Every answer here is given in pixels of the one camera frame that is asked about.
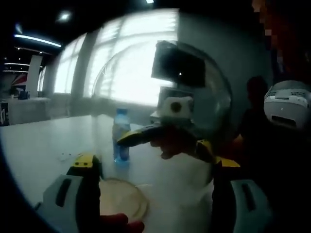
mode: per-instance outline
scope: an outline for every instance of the window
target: window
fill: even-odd
[[[86,34],[72,41],[61,53],[57,67],[54,93],[71,93],[74,70]]]
[[[38,80],[38,91],[43,91],[43,81],[45,76],[45,70],[47,67],[44,67],[41,72],[39,73],[39,80]]]
[[[124,86],[127,85],[126,83],[129,84],[131,80],[131,82],[139,82],[140,85],[143,84],[148,87],[150,85],[157,86],[154,86],[154,91],[147,93],[147,96],[150,96],[150,98],[146,98],[145,102],[151,105],[155,104],[155,102],[157,103],[160,86],[171,84],[150,77],[156,49],[155,45],[158,40],[177,40],[177,12],[177,9],[165,9],[137,13],[104,25],[104,28],[99,32],[87,69],[84,97],[91,97],[93,86],[100,70],[115,54],[131,45],[151,42],[153,46],[148,43],[149,46],[144,47],[145,51],[142,48],[135,48],[131,50],[133,53],[131,56],[129,54],[124,55],[124,58],[120,58],[117,61],[116,72],[112,74],[113,77],[105,80],[105,84],[101,84],[101,94],[116,100],[126,99],[130,102],[137,102],[143,93],[137,92],[137,96],[131,99],[132,96],[130,94],[127,96],[124,92]],[[139,76],[138,73],[129,74],[126,72],[131,65],[134,65],[132,64],[135,62],[132,60],[133,57],[136,57],[136,59],[143,58],[144,60],[144,69],[139,72]]]

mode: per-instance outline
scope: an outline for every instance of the ceiling light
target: ceiling light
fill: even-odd
[[[19,73],[28,73],[28,71],[20,71],[20,70],[3,70],[3,72],[19,72]]]
[[[8,62],[8,63],[4,63],[5,65],[17,65],[17,66],[30,66],[29,64],[22,64],[22,63],[11,63],[11,62]]]
[[[49,45],[53,45],[53,46],[56,46],[56,47],[62,47],[61,45],[56,44],[56,43],[53,43],[53,42],[51,42],[51,41],[42,40],[42,39],[39,39],[39,38],[27,36],[27,35],[15,34],[14,37],[17,37],[17,38],[24,38],[24,39],[29,39],[29,40],[35,40],[35,41],[39,41],[39,42],[46,43],[46,44],[49,44]]]
[[[70,12],[64,11],[59,15],[58,21],[67,22],[70,19]]]

